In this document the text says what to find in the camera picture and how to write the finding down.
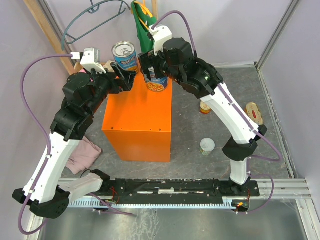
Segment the blue soup can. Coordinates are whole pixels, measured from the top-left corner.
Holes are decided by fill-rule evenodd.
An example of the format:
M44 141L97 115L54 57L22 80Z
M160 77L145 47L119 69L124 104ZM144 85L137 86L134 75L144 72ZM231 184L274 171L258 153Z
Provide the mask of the blue soup can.
M127 71L139 71L135 46L129 41L120 41L112 47L115 62Z

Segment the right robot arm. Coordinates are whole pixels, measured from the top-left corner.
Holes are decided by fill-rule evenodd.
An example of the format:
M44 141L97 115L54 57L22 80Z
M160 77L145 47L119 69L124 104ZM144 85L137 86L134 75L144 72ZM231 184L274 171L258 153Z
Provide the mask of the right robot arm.
M151 80L150 68L157 78L168 77L186 92L205 103L219 117L231 133L223 147L230 159L229 189L236 196L248 189L248 158L258 147L267 127L253 122L233 98L216 68L200 59L183 38L172 38L164 43L163 50L150 50L138 56L141 71Z

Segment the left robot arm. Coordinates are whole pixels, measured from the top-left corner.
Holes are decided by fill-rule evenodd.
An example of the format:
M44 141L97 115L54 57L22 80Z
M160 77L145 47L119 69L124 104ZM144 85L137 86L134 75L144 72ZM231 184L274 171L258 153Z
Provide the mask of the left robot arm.
M12 194L38 217L56 219L73 201L90 193L106 195L111 189L110 176L97 169L73 183L58 183L102 102L110 94L129 92L133 87L135 71L124 70L117 63L111 67L112 72L92 69L74 73L63 86L65 98L51 124L46 150L28 184Z

